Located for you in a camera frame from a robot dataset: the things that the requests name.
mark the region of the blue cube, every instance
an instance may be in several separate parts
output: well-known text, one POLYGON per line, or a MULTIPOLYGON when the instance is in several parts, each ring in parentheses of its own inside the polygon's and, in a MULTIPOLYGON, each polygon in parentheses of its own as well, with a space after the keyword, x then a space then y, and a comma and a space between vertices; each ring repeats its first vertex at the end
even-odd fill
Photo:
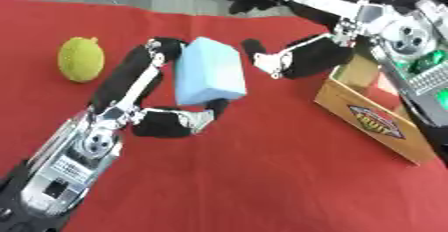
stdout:
POLYGON ((178 105, 234 100, 246 95, 239 52, 229 45, 199 37, 186 47, 175 67, 178 105))

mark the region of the robotic hand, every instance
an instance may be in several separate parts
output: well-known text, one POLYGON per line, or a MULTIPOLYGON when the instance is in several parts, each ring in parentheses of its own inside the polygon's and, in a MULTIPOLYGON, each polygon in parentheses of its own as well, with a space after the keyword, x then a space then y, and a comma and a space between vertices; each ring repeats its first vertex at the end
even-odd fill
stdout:
POLYGON ((88 108, 65 122, 29 160, 0 181, 0 231, 60 231, 99 176, 119 157, 120 131, 178 138, 199 133, 218 119, 227 100, 202 112, 142 108, 162 81, 161 68, 187 43, 154 38, 133 49, 93 94, 88 108))
POLYGON ((310 18, 312 11, 311 19, 329 29, 274 54, 267 54, 257 40, 244 41, 250 61, 275 79, 308 76, 347 63, 356 44, 366 44, 416 125, 448 165, 447 6, 435 0, 416 0, 411 10, 399 6, 400 0, 230 1, 231 13, 265 8, 260 3, 268 1, 271 7, 286 5, 300 17, 310 18))

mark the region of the crate label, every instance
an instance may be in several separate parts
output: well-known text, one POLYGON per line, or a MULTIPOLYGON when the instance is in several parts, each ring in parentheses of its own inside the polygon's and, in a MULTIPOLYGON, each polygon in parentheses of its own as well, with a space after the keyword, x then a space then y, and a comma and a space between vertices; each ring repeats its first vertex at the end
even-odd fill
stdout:
POLYGON ((383 112, 375 112, 368 108, 353 105, 348 105, 348 107, 366 131, 404 139, 403 133, 401 133, 398 126, 387 118, 386 114, 381 114, 383 112))

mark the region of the wooden crate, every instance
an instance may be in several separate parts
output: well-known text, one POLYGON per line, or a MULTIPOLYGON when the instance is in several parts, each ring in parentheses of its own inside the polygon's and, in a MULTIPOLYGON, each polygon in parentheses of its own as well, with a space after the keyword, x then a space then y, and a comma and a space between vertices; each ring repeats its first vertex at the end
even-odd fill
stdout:
POLYGON ((363 96, 378 73, 374 62, 355 55, 349 64, 333 70, 315 102, 414 164, 435 158, 402 106, 388 110, 363 96))

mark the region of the red fabric surface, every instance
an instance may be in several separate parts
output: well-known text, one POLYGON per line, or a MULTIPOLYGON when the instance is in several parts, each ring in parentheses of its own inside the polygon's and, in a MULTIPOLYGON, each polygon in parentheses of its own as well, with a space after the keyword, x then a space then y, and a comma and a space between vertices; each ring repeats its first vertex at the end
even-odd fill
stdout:
MULTIPOLYGON (((156 35, 234 46, 253 37, 275 51, 322 30, 297 18, 12 0, 0 7, 0 174, 34 153, 98 85, 59 74, 56 53, 70 37, 99 39, 107 57, 103 79, 134 45, 156 35)), ((122 157, 66 231, 448 231, 448 171, 440 161, 413 166, 313 104, 325 74, 274 81, 247 63, 249 95, 202 135, 126 134, 122 157)), ((170 76, 149 101, 173 103, 170 76)))

